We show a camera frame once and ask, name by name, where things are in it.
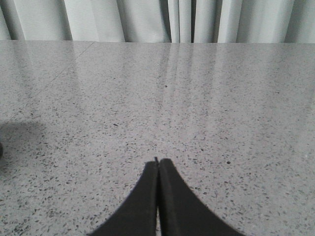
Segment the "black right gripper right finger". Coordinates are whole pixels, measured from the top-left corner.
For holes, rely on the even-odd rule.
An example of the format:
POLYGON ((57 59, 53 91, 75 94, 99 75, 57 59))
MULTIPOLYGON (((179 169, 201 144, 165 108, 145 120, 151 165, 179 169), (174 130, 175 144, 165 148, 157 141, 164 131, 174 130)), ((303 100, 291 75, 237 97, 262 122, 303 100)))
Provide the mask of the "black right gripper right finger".
POLYGON ((159 163, 158 207, 163 236, 240 236, 190 190, 170 159, 159 163))

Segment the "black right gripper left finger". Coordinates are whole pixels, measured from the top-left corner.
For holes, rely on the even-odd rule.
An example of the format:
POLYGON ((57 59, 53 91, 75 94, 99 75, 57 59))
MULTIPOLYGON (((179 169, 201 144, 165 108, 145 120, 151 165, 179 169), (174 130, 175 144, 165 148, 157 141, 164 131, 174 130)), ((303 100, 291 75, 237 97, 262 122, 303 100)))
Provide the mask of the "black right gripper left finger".
POLYGON ((93 236, 154 236, 157 216, 158 163, 147 162, 137 184, 93 236))

